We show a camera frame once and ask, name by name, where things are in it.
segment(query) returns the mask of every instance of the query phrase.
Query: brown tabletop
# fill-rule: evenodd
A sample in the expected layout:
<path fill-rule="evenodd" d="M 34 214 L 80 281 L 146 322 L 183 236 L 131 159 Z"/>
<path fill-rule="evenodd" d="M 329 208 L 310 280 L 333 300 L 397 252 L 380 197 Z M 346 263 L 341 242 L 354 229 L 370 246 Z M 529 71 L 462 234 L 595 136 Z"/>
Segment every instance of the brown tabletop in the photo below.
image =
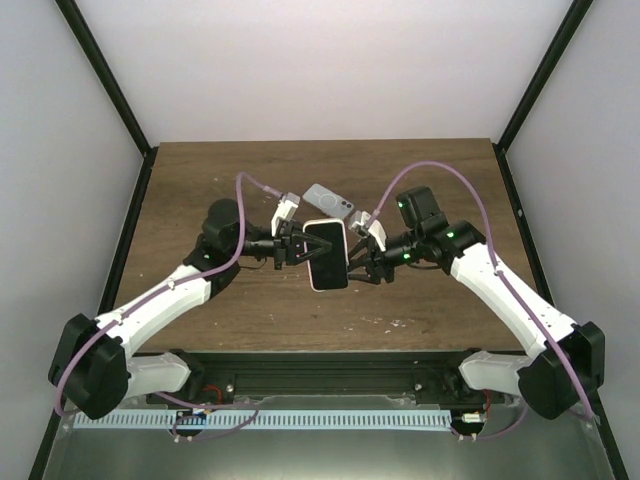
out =
<path fill-rule="evenodd" d="M 192 250 L 209 205 L 235 198 L 239 171 L 283 192 L 302 195 L 320 183 L 372 211 L 391 179 L 419 160 L 461 171 L 487 207 L 496 250 L 527 283 L 531 271 L 489 140 L 375 140 L 162 144 L 120 285 L 121 305 L 169 275 Z M 394 195 L 420 185 L 434 191 L 450 222 L 483 226 L 465 187 L 437 168 L 412 171 Z M 243 188 L 248 219 L 269 225 L 276 201 L 251 184 Z M 303 204 L 300 221 L 322 218 Z M 380 216 L 387 234 L 405 230 L 395 202 Z M 349 243 L 357 241 L 349 233 Z M 255 260 L 242 258 L 242 265 Z M 442 350 L 519 347 L 515 337 L 471 292 L 441 271 L 396 270 L 379 286 L 352 282 L 315 293 L 304 265 L 242 270 L 219 296 L 175 320 L 143 349 Z"/>

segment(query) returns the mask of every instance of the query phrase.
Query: black metal frame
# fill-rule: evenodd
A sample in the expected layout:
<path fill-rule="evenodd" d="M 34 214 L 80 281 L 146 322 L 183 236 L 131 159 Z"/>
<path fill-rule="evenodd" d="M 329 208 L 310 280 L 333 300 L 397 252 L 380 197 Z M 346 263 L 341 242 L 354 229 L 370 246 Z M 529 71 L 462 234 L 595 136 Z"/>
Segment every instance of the black metal frame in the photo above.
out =
<path fill-rule="evenodd" d="M 122 234 L 118 242 L 116 254 L 114 256 L 111 270 L 109 272 L 107 285 L 105 287 L 102 301 L 100 302 L 99 312 L 105 312 L 111 310 L 114 306 L 116 294 L 120 285 L 120 280 L 122 278 L 122 273 L 124 271 L 124 266 L 129 253 L 129 248 L 131 246 L 131 241 L 133 239 L 133 234 L 135 232 L 138 217 L 140 215 L 140 210 L 142 207 L 142 202 L 144 200 L 147 185 L 151 178 L 151 172 L 158 149 L 157 147 L 152 148 L 149 145 L 149 142 L 147 141 L 144 132 L 142 131 L 138 121 L 136 120 L 131 107 L 129 106 L 124 94 L 122 93 L 122 90 L 120 89 L 113 73 L 111 72 L 106 59 L 102 55 L 102 52 L 100 51 L 95 38 L 93 37 L 84 18 L 82 17 L 82 13 L 80 12 L 80 9 L 78 8 L 75 0 L 56 0 L 56 3 L 58 4 L 60 11 L 64 15 L 65 19 L 69 23 L 71 30 L 76 36 L 87 58 L 89 59 L 92 67 L 96 72 L 96 75 L 102 82 L 105 90 L 111 98 L 116 110 L 120 114 L 122 121 L 129 130 L 132 139 L 134 140 L 138 149 L 140 150 L 140 153 L 144 157 L 133 198 L 131 200 L 129 211 L 125 219 Z M 535 244 L 531 236 L 531 231 L 527 224 L 522 205 L 520 204 L 517 189 L 511 177 L 506 153 L 513 143 L 522 125 L 524 124 L 529 112 L 535 104 L 538 96 L 544 89 L 547 80 L 551 76 L 551 73 L 558 64 L 562 54 L 569 45 L 573 34 L 577 30 L 580 22 L 586 15 L 592 3 L 593 0 L 573 1 L 567 14 L 565 15 L 564 20 L 562 21 L 562 24 L 560 25 L 549 48 L 547 49 L 547 52 L 545 53 L 540 65 L 538 66 L 538 69 L 536 70 L 531 82 L 529 83 L 529 86 L 527 87 L 522 99 L 520 100 L 518 107 L 514 111 L 502 137 L 497 144 L 494 144 L 496 160 L 498 162 L 500 173 L 507 190 L 516 223 L 523 240 L 525 252 L 529 260 L 531 270 L 533 272 L 536 287 L 540 295 L 550 303 L 553 303 L 551 291 L 545 279 L 542 264 L 540 263 L 540 259 L 536 252 Z M 461 352 L 389 352 L 377 354 L 326 353 L 305 356 L 304 358 L 300 357 L 299 354 L 297 357 L 295 357 L 296 354 L 292 354 L 293 356 L 286 354 L 269 354 L 268 358 L 262 358 L 260 355 L 256 354 L 241 354 L 232 356 L 225 356 L 221 354 L 216 356 L 216 354 L 210 354 L 210 356 L 207 358 L 209 360 L 214 360 L 217 363 L 227 362 L 233 364 L 233 362 L 237 363 L 238 361 L 240 361 L 241 363 L 246 362 L 246 365 L 253 364 L 256 366 L 259 363 L 265 362 L 270 359 L 275 362 L 292 361 L 296 363 L 296 368 L 298 369 L 298 371 L 308 371 L 316 373 L 318 365 L 324 364 L 326 360 L 326 362 L 329 362 L 334 366 L 339 365 L 338 368 L 340 368 L 341 371 L 344 371 L 345 373 L 352 372 L 354 373 L 354 375 L 357 375 L 359 368 L 361 368 L 362 362 L 366 360 L 367 362 L 378 362 L 378 367 L 381 368 L 384 368 L 384 366 L 388 365 L 390 368 L 399 369 L 397 370 L 398 372 L 402 371 L 404 375 L 410 375 L 411 381 L 414 381 L 416 372 L 421 372 L 421 370 L 413 369 L 408 363 L 409 358 L 411 358 L 412 360 L 411 364 L 413 364 L 414 358 L 416 358 L 416 356 L 420 356 L 421 360 L 426 363 L 435 362 L 435 365 L 440 365 L 443 362 L 446 363 L 448 360 L 454 360 L 457 355 L 460 355 L 460 353 Z M 233 372 L 233 369 L 231 369 L 226 374 L 230 375 L 231 372 Z M 322 387 L 323 382 L 320 382 L 315 387 L 313 387 L 312 390 L 314 388 L 316 390 L 317 388 L 321 389 Z M 375 391 L 376 386 L 371 385 L 365 381 L 363 388 L 365 390 Z M 597 394 L 591 397 L 591 401 L 596 414 L 601 418 L 599 432 L 603 444 L 606 448 L 609 462 L 611 464 L 614 475 L 619 480 L 628 479 L 629 477 L 624 468 L 620 452 L 618 451 L 613 433 L 602 407 L 602 402 L 600 401 L 600 398 Z M 29 477 L 30 479 L 40 479 L 44 475 L 58 425 L 59 418 L 57 417 L 57 415 L 55 415 L 55 413 L 53 413 L 47 426 L 42 444 L 40 446 L 40 450 L 38 451 L 38 454 L 36 456 L 31 475 Z"/>

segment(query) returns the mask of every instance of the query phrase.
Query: gray floor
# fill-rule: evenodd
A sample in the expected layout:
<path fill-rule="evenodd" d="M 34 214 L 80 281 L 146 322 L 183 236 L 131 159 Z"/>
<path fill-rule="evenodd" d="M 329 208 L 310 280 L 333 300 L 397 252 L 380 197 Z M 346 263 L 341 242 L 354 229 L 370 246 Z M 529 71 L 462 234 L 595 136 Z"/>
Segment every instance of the gray floor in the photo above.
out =
<path fill-rule="evenodd" d="M 512 421 L 492 412 L 493 428 Z M 76 430 L 54 448 L 47 479 L 611 479 L 595 429 L 572 416 L 531 413 L 500 439 L 458 443 L 448 433 L 241 432 L 175 444 L 165 431 Z"/>

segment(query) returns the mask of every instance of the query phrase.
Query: red wire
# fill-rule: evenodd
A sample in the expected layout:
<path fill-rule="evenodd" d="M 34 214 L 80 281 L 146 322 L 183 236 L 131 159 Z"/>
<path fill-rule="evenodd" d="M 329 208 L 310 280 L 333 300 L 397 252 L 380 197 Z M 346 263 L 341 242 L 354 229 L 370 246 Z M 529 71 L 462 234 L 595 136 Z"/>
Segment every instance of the red wire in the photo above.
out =
<path fill-rule="evenodd" d="M 218 394 L 218 403 L 222 403 L 222 390 L 220 390 L 218 387 L 216 387 L 215 385 L 205 385 L 204 388 L 202 389 L 203 392 L 211 392 L 214 391 Z"/>
<path fill-rule="evenodd" d="M 487 398 L 487 406 L 485 407 L 485 412 L 487 414 L 487 420 L 489 420 L 489 410 L 491 410 L 491 393 L 489 390 L 483 390 L 484 396 Z"/>

